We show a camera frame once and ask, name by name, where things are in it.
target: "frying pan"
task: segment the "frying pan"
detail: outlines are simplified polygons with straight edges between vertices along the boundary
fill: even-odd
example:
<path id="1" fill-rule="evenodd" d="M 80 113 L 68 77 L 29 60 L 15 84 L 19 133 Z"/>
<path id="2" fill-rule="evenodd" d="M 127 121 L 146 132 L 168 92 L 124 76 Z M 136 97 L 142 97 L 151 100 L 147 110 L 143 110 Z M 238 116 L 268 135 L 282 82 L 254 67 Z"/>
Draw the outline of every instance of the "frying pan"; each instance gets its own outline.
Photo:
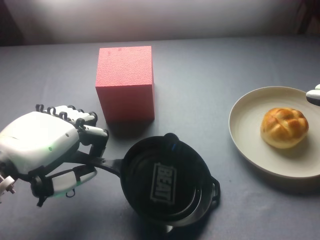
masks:
<path id="1" fill-rule="evenodd" d="M 220 199 L 220 184 L 204 160 L 173 133 L 139 141 L 123 159 L 107 160 L 80 151 L 73 159 L 117 175 L 132 208 L 155 224 L 190 225 Z"/>

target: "bread roll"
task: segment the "bread roll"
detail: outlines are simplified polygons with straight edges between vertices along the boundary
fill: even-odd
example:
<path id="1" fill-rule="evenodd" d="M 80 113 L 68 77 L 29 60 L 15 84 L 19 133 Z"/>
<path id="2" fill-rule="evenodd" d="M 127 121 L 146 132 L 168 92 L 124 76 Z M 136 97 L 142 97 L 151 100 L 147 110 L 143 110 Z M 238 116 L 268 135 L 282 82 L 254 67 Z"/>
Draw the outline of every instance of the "bread roll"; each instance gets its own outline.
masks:
<path id="1" fill-rule="evenodd" d="M 269 110 L 260 127 L 263 140 L 278 149 L 292 148 L 304 139 L 308 130 L 305 116 L 289 107 Z"/>

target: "plate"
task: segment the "plate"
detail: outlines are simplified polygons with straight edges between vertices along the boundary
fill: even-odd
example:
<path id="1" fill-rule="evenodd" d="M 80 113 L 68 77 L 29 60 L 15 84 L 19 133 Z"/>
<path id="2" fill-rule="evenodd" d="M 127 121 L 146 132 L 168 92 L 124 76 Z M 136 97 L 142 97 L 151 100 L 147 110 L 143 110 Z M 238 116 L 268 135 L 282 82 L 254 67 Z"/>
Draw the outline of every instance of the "plate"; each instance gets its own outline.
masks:
<path id="1" fill-rule="evenodd" d="M 260 136 L 265 113 L 282 107 L 301 111 L 309 123 L 307 137 L 289 149 L 272 147 Z M 320 107 L 309 103 L 304 91 L 270 86 L 247 93 L 232 107 L 229 131 L 241 154 L 265 172 L 294 179 L 320 176 Z"/>

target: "gray table surface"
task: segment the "gray table surface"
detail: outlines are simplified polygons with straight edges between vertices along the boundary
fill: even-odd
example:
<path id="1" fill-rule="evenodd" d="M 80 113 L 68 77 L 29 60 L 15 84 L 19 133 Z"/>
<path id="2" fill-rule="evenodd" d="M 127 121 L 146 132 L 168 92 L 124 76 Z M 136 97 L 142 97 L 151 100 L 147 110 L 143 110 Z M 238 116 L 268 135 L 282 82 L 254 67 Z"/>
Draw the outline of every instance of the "gray table surface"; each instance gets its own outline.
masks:
<path id="1" fill-rule="evenodd" d="M 105 158 L 122 158 L 138 140 L 173 132 L 203 157 L 221 183 L 218 208 L 169 239 L 313 240 L 320 236 L 320 195 L 291 194 L 256 174 L 231 141 L 228 117 L 242 95 L 266 86 L 308 91 L 320 83 L 320 38 L 249 37 L 0 48 L 0 129 L 45 106 L 95 111 L 99 48 L 152 46 L 156 117 L 145 126 L 113 127 Z M 87 147 L 80 147 L 87 152 Z M 58 170 L 72 167 L 64 164 Z M 74 198 L 36 207 L 30 186 L 0 205 L 0 240 L 157 239 L 131 209 L 119 179 L 98 170 Z"/>

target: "red box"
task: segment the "red box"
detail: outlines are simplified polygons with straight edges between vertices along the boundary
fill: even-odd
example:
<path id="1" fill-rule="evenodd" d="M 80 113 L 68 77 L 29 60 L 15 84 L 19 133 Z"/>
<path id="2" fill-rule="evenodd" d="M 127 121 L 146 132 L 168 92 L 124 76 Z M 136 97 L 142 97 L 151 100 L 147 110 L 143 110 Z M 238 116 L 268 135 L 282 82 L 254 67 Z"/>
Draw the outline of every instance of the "red box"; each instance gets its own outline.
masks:
<path id="1" fill-rule="evenodd" d="M 107 123 L 154 120 L 151 46 L 100 48 L 95 88 Z"/>

